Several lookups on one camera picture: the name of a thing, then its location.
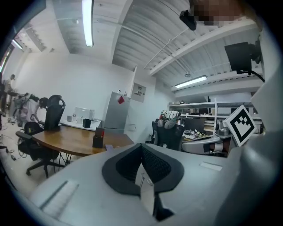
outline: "chair armrest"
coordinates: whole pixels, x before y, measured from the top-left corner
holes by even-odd
[[[25,140],[31,140],[31,136],[28,135],[28,134],[26,134],[26,133],[17,131],[17,132],[16,132],[16,135],[17,135],[19,138],[22,138],[22,139],[25,139]]]

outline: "black container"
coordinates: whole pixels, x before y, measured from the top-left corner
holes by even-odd
[[[93,136],[92,147],[103,148],[103,137]]]
[[[91,120],[89,120],[87,118],[84,118],[84,120],[83,120],[83,127],[84,128],[90,128],[90,123],[91,122],[92,122]]]

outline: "red sticker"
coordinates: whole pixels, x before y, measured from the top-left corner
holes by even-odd
[[[120,98],[118,99],[118,103],[119,103],[119,104],[122,104],[122,103],[124,103],[124,102],[125,102],[125,100],[124,100],[123,97],[120,97]]]

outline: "chair base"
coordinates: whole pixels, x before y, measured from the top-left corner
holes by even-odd
[[[57,166],[57,167],[63,167],[63,168],[65,167],[64,165],[54,163],[54,162],[50,162],[50,161],[47,161],[47,160],[44,159],[44,160],[41,160],[40,162],[34,164],[33,166],[27,168],[26,175],[30,176],[31,170],[34,170],[34,169],[39,168],[41,166],[44,166],[43,169],[45,171],[46,178],[48,178],[47,166]]]

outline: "black box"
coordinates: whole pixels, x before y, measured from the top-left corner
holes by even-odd
[[[84,128],[90,128],[90,123],[91,122],[92,121],[90,119],[84,118],[84,120],[83,120],[83,127]]]

